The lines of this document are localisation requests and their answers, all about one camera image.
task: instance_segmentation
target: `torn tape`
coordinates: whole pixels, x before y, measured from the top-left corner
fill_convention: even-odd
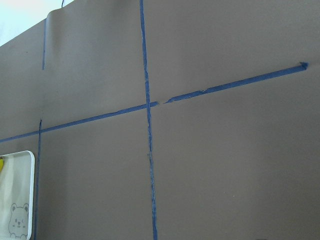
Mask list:
[[[174,96],[174,97],[170,98],[168,101],[166,101],[165,104],[176,102],[176,101],[181,101],[184,99],[190,99],[190,98],[194,98],[194,97],[197,97],[200,95],[210,94],[210,93],[214,93],[214,92],[218,92],[218,91],[222,91],[222,90],[226,90],[226,89],[231,89],[231,88],[235,88],[235,87],[239,87],[239,86],[243,86],[243,85],[247,85],[247,84],[252,84],[252,83],[260,82],[263,80],[273,79],[273,78],[281,77],[284,75],[294,74],[297,72],[307,70],[308,65],[309,64],[307,62],[300,62],[300,66],[294,66],[294,67],[286,68],[283,70],[274,71],[274,72],[266,73],[263,75],[254,76],[254,77],[246,78],[243,80],[226,83],[226,84],[219,85],[219,86],[213,86],[213,87],[210,87],[206,90],[199,90],[199,91],[194,91],[194,92],[182,94],[179,96]]]

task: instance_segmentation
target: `yellow object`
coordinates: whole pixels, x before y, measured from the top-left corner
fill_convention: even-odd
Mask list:
[[[4,166],[4,160],[3,160],[3,158],[0,156],[0,172],[1,172],[2,168],[3,168],[3,166]]]

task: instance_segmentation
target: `white tray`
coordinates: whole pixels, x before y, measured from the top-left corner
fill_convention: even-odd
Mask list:
[[[30,151],[2,155],[0,240],[29,240],[32,232],[35,156]]]

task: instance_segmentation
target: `cartoon bear face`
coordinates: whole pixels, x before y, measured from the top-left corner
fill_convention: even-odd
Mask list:
[[[26,239],[28,236],[29,205],[11,206],[11,219],[9,223],[10,237]]]

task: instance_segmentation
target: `blue painter's tape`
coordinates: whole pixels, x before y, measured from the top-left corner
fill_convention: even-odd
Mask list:
[[[39,169],[40,169],[40,156],[41,156],[41,134],[42,134],[42,120],[40,120],[38,131],[38,158],[36,161],[36,179],[35,179],[35,211],[34,211],[34,231],[33,240],[37,239],[38,228],[38,203],[39,203]]]
[[[149,105],[150,105],[150,107],[155,107],[158,105],[158,102],[154,101],[154,102],[151,102]],[[85,119],[72,121],[72,122],[61,124],[61,125],[45,128],[45,129],[42,129],[41,132],[46,133],[46,132],[50,132],[50,131],[54,131],[54,130],[58,130],[58,129],[63,129],[63,128],[67,128],[67,127],[78,125],[78,124],[88,123],[88,122],[99,120],[99,119],[105,119],[105,118],[110,118],[110,117],[113,117],[116,115],[131,113],[134,111],[145,109],[146,106],[147,106],[146,104],[143,104],[143,105],[139,105],[139,106],[125,108],[125,109],[122,109],[122,110],[119,110],[116,112],[111,112],[111,113],[106,113],[106,114],[102,114],[102,115],[98,115],[98,116],[88,117]],[[8,137],[8,138],[0,139],[0,143],[9,142],[9,141],[16,140],[16,139],[22,139],[22,138],[30,137],[30,136],[37,135],[37,134],[39,134],[39,131],[33,131],[33,132],[29,132],[29,133],[25,133],[25,134],[21,134],[21,135],[17,135],[17,136],[12,136],[12,137]]]
[[[43,52],[42,52],[42,70],[45,70],[46,64],[46,45],[47,45],[47,19],[44,20]]]
[[[143,69],[144,69],[144,80],[145,80],[144,82],[145,82],[146,113],[147,113],[147,120],[148,120],[149,164],[150,164],[151,203],[152,203],[152,229],[153,229],[153,240],[158,240],[154,162],[152,158],[153,143],[152,143],[150,86],[149,86],[149,74],[148,74],[144,0],[140,0],[140,22],[141,22],[141,35],[142,35]]]
[[[32,132],[28,132],[28,133],[17,135],[17,136],[11,136],[8,138],[0,139],[0,143],[9,142],[16,139],[22,139],[22,138],[30,137],[37,134],[39,134],[39,131],[32,131]]]
[[[274,71],[274,72],[270,72],[267,74],[226,83],[226,84],[219,85],[219,86],[213,86],[213,87],[210,87],[206,90],[199,90],[199,91],[194,91],[194,92],[182,94],[179,96],[174,96],[174,97],[170,98],[165,103],[167,104],[167,103],[172,103],[172,102],[176,102],[176,101],[180,101],[180,100],[184,100],[184,99],[190,99],[190,98],[194,98],[194,97],[204,95],[204,94],[210,94],[210,93],[214,93],[214,92],[218,92],[218,91],[222,91],[222,90],[226,90],[226,89],[231,89],[231,88],[235,88],[235,87],[239,87],[239,86],[243,86],[243,85],[247,85],[247,84],[260,82],[260,81],[267,80],[267,79],[273,79],[273,78],[281,77],[284,75],[294,74],[297,72],[307,70],[308,66],[309,66],[309,64],[307,62],[300,62],[300,66],[294,66],[294,67],[286,68],[283,70]]]

